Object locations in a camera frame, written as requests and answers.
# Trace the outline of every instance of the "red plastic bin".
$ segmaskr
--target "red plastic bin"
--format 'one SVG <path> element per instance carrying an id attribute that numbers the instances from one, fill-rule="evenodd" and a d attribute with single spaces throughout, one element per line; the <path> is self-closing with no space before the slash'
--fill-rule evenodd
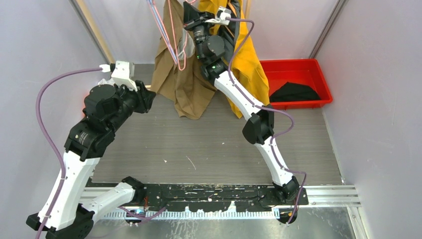
<path id="1" fill-rule="evenodd" d="M 319 108 L 332 102 L 324 75 L 316 59 L 261 61 L 262 68 L 268 78 L 269 95 L 285 83 L 297 83 L 312 87 L 319 95 L 319 101 L 272 102 L 275 109 Z"/>

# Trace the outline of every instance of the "black mounting plate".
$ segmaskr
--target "black mounting plate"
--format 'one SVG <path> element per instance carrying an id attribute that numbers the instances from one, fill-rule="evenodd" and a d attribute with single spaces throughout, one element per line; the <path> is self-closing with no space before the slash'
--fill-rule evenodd
<path id="1" fill-rule="evenodd" d="M 87 187 L 114 187 L 116 183 L 88 182 Z M 166 207 L 169 212 L 184 212 L 189 207 L 191 212 L 227 211 L 234 201 L 237 212 L 267 212 L 283 204 L 276 196 L 273 185 L 208 185 L 208 184 L 145 184 L 147 206 L 151 211 Z M 299 205 L 308 205 L 308 195 L 304 188 Z M 144 206 L 142 203 L 125 206 Z"/>

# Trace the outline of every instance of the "black garment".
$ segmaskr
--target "black garment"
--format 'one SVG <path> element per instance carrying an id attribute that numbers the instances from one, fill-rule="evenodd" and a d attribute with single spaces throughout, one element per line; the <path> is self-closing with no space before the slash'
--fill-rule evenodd
<path id="1" fill-rule="evenodd" d="M 318 101 L 321 98 L 306 85 L 287 82 L 270 96 L 270 102 Z"/>

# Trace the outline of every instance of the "brown garment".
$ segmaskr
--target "brown garment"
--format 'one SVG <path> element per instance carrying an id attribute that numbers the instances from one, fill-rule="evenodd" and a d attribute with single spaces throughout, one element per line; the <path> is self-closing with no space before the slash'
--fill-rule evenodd
<path id="1" fill-rule="evenodd" d="M 177 0 L 170 0 L 170 2 L 176 43 L 179 44 L 183 34 L 183 7 Z M 176 49 L 169 14 L 169 4 L 168 1 L 165 1 L 163 23 L 167 29 L 170 44 L 173 49 Z M 195 54 L 186 59 L 186 63 L 180 60 L 180 64 L 181 68 L 183 68 L 183 64 L 186 64 L 184 71 L 180 71 L 174 64 L 166 43 L 161 38 L 155 57 L 151 90 L 174 101 L 180 117 L 186 116 L 197 120 L 204 113 L 216 89 L 201 76 L 200 62 Z"/>

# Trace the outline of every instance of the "yellow garment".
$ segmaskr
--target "yellow garment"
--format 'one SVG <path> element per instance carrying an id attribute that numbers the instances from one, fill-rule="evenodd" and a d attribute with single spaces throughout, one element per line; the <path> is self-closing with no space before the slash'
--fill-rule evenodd
<path id="1" fill-rule="evenodd" d="M 217 13 L 219 6 L 225 6 L 230 9 L 231 0 L 201 0 L 198 9 L 200 11 L 209 11 L 214 14 Z M 242 0 L 238 0 L 241 6 L 240 17 L 244 19 Z M 212 34 L 217 34 L 218 27 L 215 26 L 212 30 Z M 247 23 L 240 23 L 239 36 L 236 39 L 236 48 L 244 40 L 248 33 Z M 239 50 L 236 55 L 233 65 L 232 72 L 238 81 L 259 101 L 264 105 L 270 104 L 268 96 L 269 86 L 268 79 L 265 76 L 264 70 L 262 69 L 261 63 L 256 55 L 255 48 L 253 47 L 252 39 L 249 37 L 242 49 Z M 228 100 L 231 105 L 231 110 L 236 114 L 237 117 L 241 118 L 242 113 L 234 105 L 231 100 Z"/>

